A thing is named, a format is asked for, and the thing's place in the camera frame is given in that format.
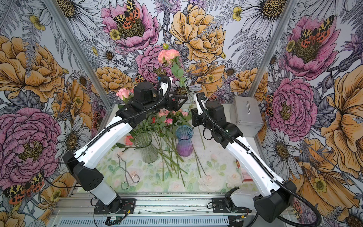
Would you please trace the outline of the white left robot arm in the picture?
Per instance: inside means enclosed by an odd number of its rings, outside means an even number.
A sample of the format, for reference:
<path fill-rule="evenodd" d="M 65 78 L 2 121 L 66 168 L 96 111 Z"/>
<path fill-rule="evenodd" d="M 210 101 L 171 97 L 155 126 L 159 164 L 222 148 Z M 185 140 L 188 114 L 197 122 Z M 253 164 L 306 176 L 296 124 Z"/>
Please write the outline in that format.
<path fill-rule="evenodd" d="M 63 155 L 62 159 L 77 183 L 104 205 L 115 204 L 117 193 L 96 169 L 99 161 L 122 137 L 144 121 L 149 113 L 167 105 L 171 85 L 170 77 L 160 79 L 156 88 L 148 81 L 139 83 L 134 87 L 133 98 L 118 110 L 103 130 L 76 152 Z"/>

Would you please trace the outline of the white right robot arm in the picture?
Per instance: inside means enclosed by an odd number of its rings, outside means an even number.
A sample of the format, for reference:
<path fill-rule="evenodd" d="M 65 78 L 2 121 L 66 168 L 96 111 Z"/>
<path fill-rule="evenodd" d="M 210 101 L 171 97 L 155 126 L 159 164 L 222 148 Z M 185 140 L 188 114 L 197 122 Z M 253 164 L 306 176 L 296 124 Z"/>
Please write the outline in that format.
<path fill-rule="evenodd" d="M 192 110 L 193 126 L 210 130 L 212 139 L 229 151 L 247 171 L 258 188 L 252 196 L 254 209 L 266 221 L 273 222 L 291 205 L 296 186 L 277 175 L 250 147 L 240 129 L 227 122 L 223 106 L 209 101 L 203 94 L 195 95 L 196 108 Z"/>

